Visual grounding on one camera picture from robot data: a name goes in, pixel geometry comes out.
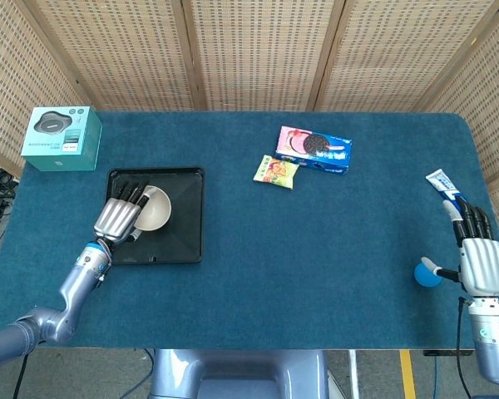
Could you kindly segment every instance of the toothpaste tube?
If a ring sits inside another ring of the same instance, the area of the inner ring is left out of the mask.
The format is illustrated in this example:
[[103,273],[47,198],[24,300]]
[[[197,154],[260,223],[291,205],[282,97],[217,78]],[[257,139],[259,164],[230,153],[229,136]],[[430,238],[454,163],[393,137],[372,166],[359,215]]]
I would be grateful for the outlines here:
[[432,172],[430,175],[425,176],[425,179],[431,183],[431,185],[437,190],[438,193],[445,199],[450,200],[453,205],[460,209],[460,205],[457,202],[456,197],[462,197],[466,199],[461,192],[455,187],[452,181],[447,177],[443,170],[438,169]]

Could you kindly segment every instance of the blue tablecloth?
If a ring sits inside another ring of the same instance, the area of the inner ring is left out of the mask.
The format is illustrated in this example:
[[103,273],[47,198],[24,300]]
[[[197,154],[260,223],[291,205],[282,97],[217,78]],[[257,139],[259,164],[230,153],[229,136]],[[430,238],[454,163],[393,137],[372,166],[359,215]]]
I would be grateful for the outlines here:
[[[423,255],[455,268],[452,226],[425,175],[443,168],[493,218],[467,124],[451,114],[99,112],[95,172],[26,166],[0,255],[0,327],[58,289],[104,203],[108,170],[205,170],[200,264],[116,266],[71,346],[455,347],[457,284],[422,288]],[[345,176],[252,181],[282,125],[353,139]],[[467,316],[463,346],[472,345]]]

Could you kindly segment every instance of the gray floor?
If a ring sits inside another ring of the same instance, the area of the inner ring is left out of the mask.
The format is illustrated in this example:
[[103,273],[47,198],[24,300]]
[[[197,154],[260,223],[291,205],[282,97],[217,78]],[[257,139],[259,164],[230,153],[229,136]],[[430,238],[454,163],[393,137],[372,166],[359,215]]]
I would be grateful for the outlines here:
[[[0,233],[6,226],[7,220],[4,220]],[[350,397],[347,351],[329,351],[327,355],[329,370]],[[434,358],[416,351],[412,359],[416,398],[433,398]],[[455,358],[439,357],[437,363],[437,398],[465,398]],[[12,396],[21,364],[18,360],[0,367],[0,399]],[[28,359],[19,397],[117,399],[139,382],[150,367],[150,360],[141,349],[38,348]],[[499,393],[497,387],[480,377],[474,356],[462,359],[462,370],[472,394]],[[398,351],[359,351],[358,379],[363,399],[404,398]],[[149,386],[147,381],[129,397],[144,399]]]

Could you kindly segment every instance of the small yellow snack packet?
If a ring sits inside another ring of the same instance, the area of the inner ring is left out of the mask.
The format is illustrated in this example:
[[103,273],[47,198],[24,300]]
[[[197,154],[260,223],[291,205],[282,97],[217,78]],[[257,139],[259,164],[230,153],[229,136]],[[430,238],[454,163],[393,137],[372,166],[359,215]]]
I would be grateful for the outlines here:
[[299,165],[286,160],[276,160],[269,155],[265,155],[253,180],[292,189],[294,187],[294,175],[298,167]]

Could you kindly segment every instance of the blue ball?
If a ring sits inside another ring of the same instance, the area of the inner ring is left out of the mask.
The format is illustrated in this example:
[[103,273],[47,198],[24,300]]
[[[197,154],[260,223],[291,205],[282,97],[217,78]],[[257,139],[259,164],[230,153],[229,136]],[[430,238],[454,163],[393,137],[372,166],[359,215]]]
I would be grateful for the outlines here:
[[421,284],[423,287],[436,287],[439,283],[442,282],[442,278],[440,276],[435,276],[431,273],[431,271],[422,263],[417,264],[414,269],[414,278],[416,281]]

